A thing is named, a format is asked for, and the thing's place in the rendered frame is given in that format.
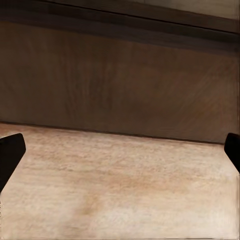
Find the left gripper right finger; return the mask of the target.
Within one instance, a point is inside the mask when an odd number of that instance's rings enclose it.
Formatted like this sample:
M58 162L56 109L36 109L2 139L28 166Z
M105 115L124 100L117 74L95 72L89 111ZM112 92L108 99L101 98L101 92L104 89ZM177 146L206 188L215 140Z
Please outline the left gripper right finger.
M227 135L224 151L240 173L240 134L229 133Z

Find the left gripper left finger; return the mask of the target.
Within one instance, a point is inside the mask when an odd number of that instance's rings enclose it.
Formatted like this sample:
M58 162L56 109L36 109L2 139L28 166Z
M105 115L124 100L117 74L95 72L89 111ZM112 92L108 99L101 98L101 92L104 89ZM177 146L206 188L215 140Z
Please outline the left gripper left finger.
M22 133L0 138L0 193L26 152Z

